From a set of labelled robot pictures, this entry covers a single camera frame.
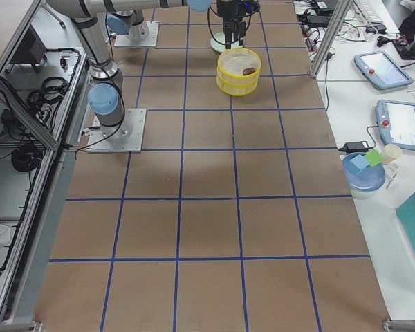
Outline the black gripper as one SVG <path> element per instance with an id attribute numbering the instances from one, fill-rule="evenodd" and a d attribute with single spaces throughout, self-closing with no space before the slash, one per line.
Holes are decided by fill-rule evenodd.
<path id="1" fill-rule="evenodd" d="M 237 36 L 240 46 L 250 25 L 251 17 L 259 12 L 258 1 L 217 1 L 217 15 L 222 18 L 224 43 L 226 49 L 231 49 L 232 35 Z"/>

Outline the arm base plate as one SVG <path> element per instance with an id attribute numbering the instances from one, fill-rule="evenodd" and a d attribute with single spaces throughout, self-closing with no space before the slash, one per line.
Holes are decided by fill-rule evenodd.
<path id="1" fill-rule="evenodd" d="M 126 109 L 124 122 L 119 129 L 117 126 L 102 127 L 97 116 L 94 116 L 93 126 L 98 128 L 90 132 L 85 151 L 89 153 L 141 152 L 146 116 L 146 109 Z"/>
<path id="2" fill-rule="evenodd" d="M 144 21 L 132 26 L 127 35 L 117 35 L 115 48 L 155 48 L 158 41 L 158 21 Z"/>

